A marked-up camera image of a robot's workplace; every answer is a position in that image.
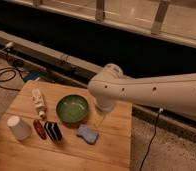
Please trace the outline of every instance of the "window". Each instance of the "window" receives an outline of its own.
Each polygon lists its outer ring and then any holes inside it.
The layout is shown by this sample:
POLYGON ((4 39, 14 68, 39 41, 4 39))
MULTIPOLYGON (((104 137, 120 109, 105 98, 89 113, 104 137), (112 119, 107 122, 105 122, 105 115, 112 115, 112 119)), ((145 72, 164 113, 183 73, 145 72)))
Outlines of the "window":
MULTIPOLYGON (((7 0, 35 5, 36 0, 7 0)), ((97 0, 37 0, 39 9, 95 21, 97 0)), ((160 0, 105 0, 102 24, 151 34, 160 0)), ((158 38, 196 47, 196 0, 170 2, 158 38)))

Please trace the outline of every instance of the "bottle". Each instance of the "bottle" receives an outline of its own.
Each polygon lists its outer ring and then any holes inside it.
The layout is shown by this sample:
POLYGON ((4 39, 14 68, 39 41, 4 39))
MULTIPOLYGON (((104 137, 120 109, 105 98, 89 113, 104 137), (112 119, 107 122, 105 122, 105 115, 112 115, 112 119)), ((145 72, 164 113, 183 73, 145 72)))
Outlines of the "bottle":
POLYGON ((38 115, 44 119, 46 117, 46 104, 44 101, 44 97, 41 93, 41 91, 36 88, 32 90, 32 97, 33 97, 33 102, 35 104, 35 109, 38 112, 38 115))

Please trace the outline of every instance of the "green bowl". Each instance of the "green bowl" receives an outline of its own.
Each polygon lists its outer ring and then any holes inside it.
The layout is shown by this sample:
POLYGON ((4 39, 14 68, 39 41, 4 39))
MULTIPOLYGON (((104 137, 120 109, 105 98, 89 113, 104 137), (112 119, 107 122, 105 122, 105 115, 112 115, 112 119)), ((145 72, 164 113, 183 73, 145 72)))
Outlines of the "green bowl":
POLYGON ((61 121, 77 123, 87 116, 88 102, 82 96, 68 95, 58 102, 56 112, 61 121))

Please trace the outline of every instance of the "floor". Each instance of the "floor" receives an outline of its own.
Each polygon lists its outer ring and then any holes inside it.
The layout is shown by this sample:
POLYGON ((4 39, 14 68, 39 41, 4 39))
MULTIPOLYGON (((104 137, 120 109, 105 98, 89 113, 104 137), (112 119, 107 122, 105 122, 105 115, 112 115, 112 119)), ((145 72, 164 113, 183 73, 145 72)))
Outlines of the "floor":
MULTIPOLYGON (((0 59, 0 68, 8 64, 0 59)), ((21 88, 23 81, 17 76, 6 86, 21 88)), ((17 92, 0 89, 0 116, 15 98, 17 92)), ((148 143, 154 133, 154 126, 137 117, 132 118, 131 170, 139 170, 148 143)), ((196 143, 157 128, 150 153, 144 163, 144 171, 196 171, 196 143)))

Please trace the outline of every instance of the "blue sponge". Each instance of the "blue sponge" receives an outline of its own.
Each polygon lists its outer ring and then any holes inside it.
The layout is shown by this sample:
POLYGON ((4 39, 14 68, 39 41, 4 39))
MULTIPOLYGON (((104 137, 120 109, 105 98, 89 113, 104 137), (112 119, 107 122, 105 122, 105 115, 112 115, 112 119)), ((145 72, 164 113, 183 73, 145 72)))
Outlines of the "blue sponge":
POLYGON ((77 130, 77 136, 82 137, 88 144, 95 144, 98 133, 88 128, 85 124, 81 124, 77 130))

